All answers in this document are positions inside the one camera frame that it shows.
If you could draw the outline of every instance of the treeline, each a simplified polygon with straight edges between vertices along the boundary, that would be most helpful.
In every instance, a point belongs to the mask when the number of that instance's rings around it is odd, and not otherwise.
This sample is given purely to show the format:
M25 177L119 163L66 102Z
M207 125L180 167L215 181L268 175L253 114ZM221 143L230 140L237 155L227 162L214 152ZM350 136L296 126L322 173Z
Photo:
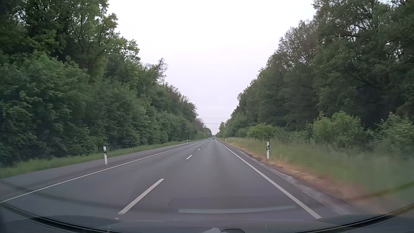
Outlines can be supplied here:
M280 39L217 136L247 136L252 126L263 124L306 131L308 138L329 143L343 132L358 135L350 145L372 142L386 134L378 130L388 129L388 135L392 131L412 144L414 1L315 0L313 6L313 19L300 21ZM327 129L328 121L350 117L353 129L367 133L351 137L342 125L324 130L327 136L315 135L315 125Z
M106 0L0 3L0 166L211 135Z

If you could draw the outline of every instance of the solid edge line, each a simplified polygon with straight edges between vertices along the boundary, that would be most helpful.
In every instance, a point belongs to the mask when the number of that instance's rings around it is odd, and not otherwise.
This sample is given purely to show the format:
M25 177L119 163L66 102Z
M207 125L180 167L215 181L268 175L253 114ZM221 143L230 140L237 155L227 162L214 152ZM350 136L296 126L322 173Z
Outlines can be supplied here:
M143 192L141 195L139 195L135 200L133 200L131 203L129 203L125 208L123 208L121 211L118 212L118 214L125 214L130 208L132 208L137 202L139 202L142 198L145 197L151 190L153 190L161 181L163 181L164 178L159 179L155 184L153 184L151 187L149 187L145 192Z
M302 207L304 210L306 210L308 213L310 213L315 218L322 218L319 214L317 214L315 211L313 211L311 208L309 208L307 205L305 205L303 202L299 201L297 198L295 198L292 194L290 194L288 191L286 191L284 188L282 188L280 185L276 184L273 180L271 180L269 177L267 177L265 174L263 174L261 171L257 170L255 167L253 167L250 163L246 162L244 159L242 159L240 156L238 156L236 153L234 153L232 150L227 148L227 146L220 143L222 146L224 146L227 150L232 152L235 156L237 156L239 159L241 159L245 164L247 164L249 167L251 167L253 170L255 170L257 173L259 173L263 178L267 179L272 185L274 185L276 188L278 188L280 191L282 191L286 196L288 196L290 199L292 199L294 202L296 202L300 207Z
M181 147L184 147L184 146L180 146L180 147L174 148L174 149L172 149L172 150L176 150L176 149L179 149L179 148L181 148ZM155 155L159 155L159 154L162 154L162 153L165 153L165 152L169 152L169 151L172 151L172 150L167 150L167 151L164 151L164 152L161 152L161 153L155 154ZM128 163L133 163L133 162L139 161L139 160L141 160L141 159L149 158L149 157L152 157L152 156L155 156L155 155L150 155L150 156L147 156L147 157L144 157L144 158L140 158L140 159L137 159L137 160L134 160L134 161L130 161L130 162L123 163L123 164L120 164L120 165L116 165L116 166L113 166L113 167L109 167L109 168L106 168L106 169L103 169L103 170L100 170L100 171L96 171L96 172L92 172L92 173L89 173L89 174L86 174L86 175L83 175L83 176L79 176L79 177L76 177L76 178L73 178L73 179L70 179L70 180L62 181L62 182L59 182L59 183L57 183L57 184L52 184L52 185L49 185L49 186L43 187L43 188L41 188L41 189L36 189L36 190L34 190L34 191L31 191L31 192L23 193L23 194L20 194L20 195L18 195L18 196L15 196L15 197L10 197L9 199L6 199L6 200L4 200L4 201L0 201L0 204L1 204L1 203L4 203L4 202L6 202L6 201L10 201L10 200L16 199L16 198L18 198L18 197L26 196L27 194L31 194L31 193L34 193L34 192L37 192L37 191L41 191L41 190L43 190L43 189L47 189L47 188L50 188L50 187L53 187L53 186L56 186L56 185L59 185L59 184L63 184L63 183L66 183L66 182L72 181L72 180L77 180L77 179L79 179L79 178L82 178L82 177L85 177L85 176L88 176L88 175L93 175L93 174L98 173L98 172L103 172L103 171L106 171L106 170L109 170L109 169L112 169L112 168L115 168L115 167L119 167L119 166L122 166L122 165L125 165L125 164L128 164Z

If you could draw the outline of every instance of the car hood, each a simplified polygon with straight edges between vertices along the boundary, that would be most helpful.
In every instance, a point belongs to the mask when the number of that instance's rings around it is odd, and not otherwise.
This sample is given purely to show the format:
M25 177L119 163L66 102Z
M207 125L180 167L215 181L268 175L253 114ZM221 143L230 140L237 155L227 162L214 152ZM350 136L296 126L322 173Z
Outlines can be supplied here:
M275 220L246 220L246 219L172 219L172 220L135 220L119 221L117 219L106 219L90 216L50 216L34 217L6 224L8 229L14 232L36 233L53 230L70 232L134 232L134 233L287 233L287 232L318 232L320 230L333 232L344 232L357 230L358 232L395 232L405 233L414 229L413 218L387 216L377 222L373 228L362 222L369 219L378 219L380 215L345 215L330 218L322 218L315 221L275 221Z

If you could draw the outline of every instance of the grass verge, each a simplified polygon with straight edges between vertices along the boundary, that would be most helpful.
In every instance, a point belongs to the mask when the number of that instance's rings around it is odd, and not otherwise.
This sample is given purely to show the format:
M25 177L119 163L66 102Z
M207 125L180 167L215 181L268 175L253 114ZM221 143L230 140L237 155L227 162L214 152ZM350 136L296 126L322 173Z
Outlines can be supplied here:
M227 138L227 143L251 154L266 156L266 141ZM270 161L296 176L316 182L343 199L395 195L414 203L414 158L355 150L337 151L328 145L270 140Z
M119 149L119 150L109 150L107 152L108 157L115 157L119 155L127 155L135 152L140 152L144 150L151 150L156 148L161 148L165 146L173 146L178 144L186 143L186 141L174 141L174 142L167 142L163 144L154 144L154 145L145 145L145 146L137 146L133 148L126 148L126 149ZM81 155L81 156L72 156L72 157L62 157L62 158L52 158L52 159L34 159L25 162L16 163L14 167L2 167L0 168L0 179L11 177L19 174L25 174L29 172L54 168L54 167L62 167L66 165L76 164L76 163L84 163L92 160L102 159L103 153L96 153L91 155Z

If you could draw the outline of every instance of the windshield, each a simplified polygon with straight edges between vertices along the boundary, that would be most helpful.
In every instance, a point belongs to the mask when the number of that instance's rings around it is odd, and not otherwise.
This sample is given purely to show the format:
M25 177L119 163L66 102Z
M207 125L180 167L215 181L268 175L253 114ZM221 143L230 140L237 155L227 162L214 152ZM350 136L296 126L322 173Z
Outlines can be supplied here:
M7 231L413 216L413 1L0 5Z

